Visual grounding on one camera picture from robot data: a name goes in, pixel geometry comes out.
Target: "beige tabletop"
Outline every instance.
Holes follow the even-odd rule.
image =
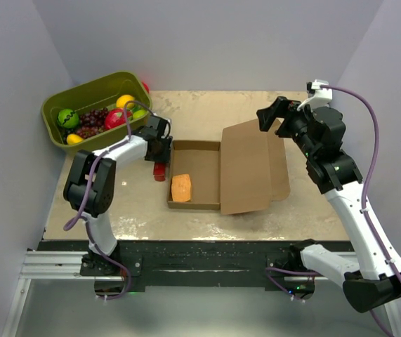
[[[174,139],[220,140],[222,129],[256,118],[278,95],[303,100],[305,93],[265,91],[153,91],[154,111],[172,119]],[[222,216],[217,211],[168,209],[168,182],[153,178],[153,163],[138,160],[117,171],[110,219],[117,239],[149,240],[347,240],[341,221],[309,179],[305,158],[284,140],[291,194],[265,211]],[[81,221],[63,230],[75,211],[63,199],[72,160],[61,171],[44,239],[87,239]]]

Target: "cardboard box lid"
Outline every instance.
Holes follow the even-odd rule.
[[[260,211],[289,196],[283,139],[260,132],[258,120],[224,128],[221,141],[221,213]]]

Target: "black metal frame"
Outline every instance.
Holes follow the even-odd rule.
[[[133,277],[132,291],[146,286],[261,287],[279,290],[265,275],[270,264],[285,267],[289,241],[119,241],[120,262]],[[353,251],[349,241],[318,242],[330,251]],[[42,241],[38,251],[88,251],[87,241]],[[103,276],[96,268],[82,266],[82,276]],[[282,274],[273,277],[293,293],[314,291],[313,283],[286,282]],[[96,281],[98,294],[120,291],[121,281]]]

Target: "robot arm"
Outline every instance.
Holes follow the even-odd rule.
[[[63,197],[71,204],[72,209],[78,211],[84,198],[88,183],[87,175],[91,166],[97,157],[107,151],[96,167],[96,176],[89,190],[84,212],[81,214],[89,222],[91,230],[89,256],[84,258],[84,263],[98,265],[98,269],[106,275],[113,274],[117,269],[99,256],[94,245],[96,244],[106,256],[111,256],[113,259],[120,255],[107,212],[114,196],[116,168],[124,167],[141,158],[157,163],[168,163],[172,141],[169,134],[164,135],[168,124],[170,127],[169,120],[151,115],[147,124],[134,131],[128,142],[124,143],[127,136],[124,140],[104,149],[94,152],[78,151],[74,157]]]
[[[401,285],[388,262],[401,271],[401,257],[389,242],[367,201],[361,209],[362,176],[356,163],[342,149],[346,126],[342,114],[327,104],[331,89],[325,81],[309,83],[310,97],[304,102],[279,96],[268,108],[257,111],[260,130],[267,132],[276,118],[284,118],[276,134],[292,138],[306,157],[308,175],[325,195],[341,219],[350,238],[358,263],[352,263],[307,240],[292,246],[290,264],[296,270],[314,270],[343,288],[349,303],[366,312],[401,296]],[[364,218],[369,212],[376,231],[390,251],[386,261]]]

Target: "open cardboard box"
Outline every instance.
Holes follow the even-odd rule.
[[[283,139],[260,132],[258,120],[224,128],[222,141],[175,140],[171,151],[170,209],[212,209],[222,214],[260,211],[290,193]],[[172,200],[172,177],[187,173],[192,183],[188,202]]]

